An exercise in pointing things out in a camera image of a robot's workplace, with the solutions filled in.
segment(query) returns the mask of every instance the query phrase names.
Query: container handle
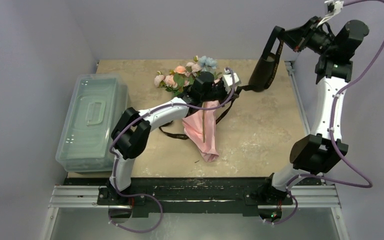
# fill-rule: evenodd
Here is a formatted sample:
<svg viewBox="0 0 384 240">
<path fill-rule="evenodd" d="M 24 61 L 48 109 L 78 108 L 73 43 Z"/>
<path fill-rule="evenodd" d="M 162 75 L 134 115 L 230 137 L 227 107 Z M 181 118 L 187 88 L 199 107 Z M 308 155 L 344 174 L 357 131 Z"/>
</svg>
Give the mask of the container handle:
<svg viewBox="0 0 384 240">
<path fill-rule="evenodd" d="M 91 118 L 94 115 L 93 113 L 94 113 L 96 104 L 100 104 L 99 115 L 97 120 L 91 121 Z M 104 120 L 104 112 L 105 112 L 105 101 L 97 100 L 89 103 L 89 105 L 87 106 L 87 113 L 86 113 L 86 121 L 87 121 L 86 126 L 100 124 Z"/>
</svg>

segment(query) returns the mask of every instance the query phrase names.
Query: black mounting plate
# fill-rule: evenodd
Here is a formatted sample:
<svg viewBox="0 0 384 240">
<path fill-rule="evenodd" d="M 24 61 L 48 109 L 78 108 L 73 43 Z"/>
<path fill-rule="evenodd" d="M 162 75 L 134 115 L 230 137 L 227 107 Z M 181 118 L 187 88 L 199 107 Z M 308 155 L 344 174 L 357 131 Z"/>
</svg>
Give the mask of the black mounting plate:
<svg viewBox="0 0 384 240">
<path fill-rule="evenodd" d="M 259 216 L 258 205 L 272 205 L 255 192 L 265 177 L 205 177 L 167 178 L 133 177 L 123 194 L 149 194 L 162 204 L 165 213 L 192 214 L 242 214 L 244 217 Z M 301 185 L 320 185 L 314 178 L 305 179 Z M 129 200 L 118 196 L 108 184 L 108 178 L 66 178 L 64 185 L 102 186 L 99 188 L 98 205 L 129 205 Z M 292 205 L 286 198 L 283 205 Z M 149 213 L 159 213 L 158 205 L 150 198 L 134 198 L 132 217 L 146 218 Z"/>
</svg>

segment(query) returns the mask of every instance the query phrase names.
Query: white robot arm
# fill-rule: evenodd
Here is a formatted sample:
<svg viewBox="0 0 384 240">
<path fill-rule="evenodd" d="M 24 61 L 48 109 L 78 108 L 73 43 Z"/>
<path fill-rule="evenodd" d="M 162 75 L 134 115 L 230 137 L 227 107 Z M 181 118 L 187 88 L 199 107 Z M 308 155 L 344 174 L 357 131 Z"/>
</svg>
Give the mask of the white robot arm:
<svg viewBox="0 0 384 240">
<path fill-rule="evenodd" d="M 123 134 L 117 143 L 114 145 L 113 151 L 118 156 L 115 156 L 113 172 L 110 182 L 113 187 L 117 187 L 119 191 L 123 191 L 131 184 L 131 175 L 135 159 L 140 155 L 147 144 L 150 132 L 163 126 L 171 121 L 182 119 L 193 114 L 197 110 L 189 106 L 201 106 L 206 101 L 222 102 L 228 97 L 228 93 L 241 84 L 241 81 L 236 73 L 234 77 L 226 71 L 222 81 L 214 83 L 214 76 L 210 72 L 202 72 L 184 93 L 174 97 L 172 100 L 159 106 L 136 111 L 132 107 L 128 108 L 121 116 L 120 121 L 111 134 L 113 139 L 120 132 L 132 123 L 134 119 L 143 117 L 137 124 L 135 130 L 128 129 Z"/>
<path fill-rule="evenodd" d="M 336 141 L 342 140 L 341 114 L 345 91 L 343 91 L 340 95 L 336 95 L 336 92 L 345 87 L 347 84 L 348 83 L 345 79 L 334 76 L 330 78 L 323 77 L 317 83 L 317 109 L 315 113 L 315 121 L 310 131 L 310 135 L 320 136 L 322 140 L 328 140 L 328 143 L 330 142 L 331 137 L 329 135 L 329 126 L 331 122 L 331 109 L 334 98 L 338 98 L 334 115 L 335 117 L 333 119 L 333 136 Z M 319 148 L 321 151 L 326 151 L 325 145 L 321 145 Z M 295 169 L 293 164 L 288 164 L 282 170 L 274 173 L 272 185 L 277 190 L 285 192 L 288 181 L 294 176 L 301 174 L 310 174 L 310 172 L 299 168 Z M 289 187 L 292 187 L 303 179 L 303 177 L 297 178 L 288 185 Z"/>
</svg>

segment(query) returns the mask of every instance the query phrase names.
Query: flower stem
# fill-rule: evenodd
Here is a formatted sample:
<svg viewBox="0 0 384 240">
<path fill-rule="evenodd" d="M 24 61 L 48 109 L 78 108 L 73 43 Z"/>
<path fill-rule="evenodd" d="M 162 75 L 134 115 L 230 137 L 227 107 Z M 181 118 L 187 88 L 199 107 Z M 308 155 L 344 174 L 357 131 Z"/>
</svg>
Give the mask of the flower stem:
<svg viewBox="0 0 384 240">
<path fill-rule="evenodd" d="M 202 142 L 205 143 L 205 111 L 202 111 Z"/>
</svg>

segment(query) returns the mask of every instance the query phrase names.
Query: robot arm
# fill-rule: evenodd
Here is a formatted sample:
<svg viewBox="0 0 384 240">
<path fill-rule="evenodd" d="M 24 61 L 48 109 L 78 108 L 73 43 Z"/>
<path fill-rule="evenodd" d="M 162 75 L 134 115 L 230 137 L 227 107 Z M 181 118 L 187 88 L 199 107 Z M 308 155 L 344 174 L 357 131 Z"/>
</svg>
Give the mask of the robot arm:
<svg viewBox="0 0 384 240">
<path fill-rule="evenodd" d="M 340 11 L 342 7 L 338 2 L 325 3 L 328 9 Z M 330 132 L 333 132 L 339 151 L 343 155 L 348 151 L 348 145 L 342 143 L 341 135 L 345 91 L 341 94 L 337 92 L 349 84 L 353 68 L 350 59 L 364 37 L 369 34 L 369 28 L 362 21 L 350 20 L 336 36 L 331 31 L 325 32 L 322 29 L 323 23 L 336 14 L 332 12 L 325 18 L 312 17 L 303 26 L 282 30 L 277 36 L 295 52 L 310 48 L 320 55 L 315 67 L 318 99 L 313 127 L 309 135 L 297 141 L 292 147 L 289 156 L 291 164 L 267 178 L 261 192 L 258 193 L 267 202 L 276 203 L 278 200 L 283 200 L 287 196 L 287 188 L 304 179 L 299 177 L 291 181 L 294 176 L 327 173 L 341 160 L 333 148 Z M 335 98 L 337 98 L 335 115 L 331 119 Z"/>
<path fill-rule="evenodd" d="M 114 164 L 117 164 L 117 166 L 113 168 L 113 173 L 111 174 L 111 176 L 115 176 L 115 178 L 110 178 L 111 185 L 117 187 L 119 191 L 130 186 L 135 159 L 145 150 L 148 136 L 153 130 L 171 121 L 192 115 L 197 111 L 197 109 L 189 106 L 200 107 L 207 101 L 222 102 L 226 100 L 228 93 L 231 90 L 234 91 L 232 87 L 237 87 L 241 84 L 238 75 L 236 73 L 233 74 L 234 76 L 232 77 L 226 71 L 222 81 L 214 83 L 212 73 L 202 72 L 195 79 L 192 86 L 188 86 L 182 94 L 164 104 L 139 111 L 136 111 L 133 107 L 126 109 L 111 133 L 113 140 L 134 120 L 145 117 L 133 125 L 136 127 L 134 130 L 127 129 L 115 143 L 113 150 L 122 159 L 114 161 Z"/>
</svg>

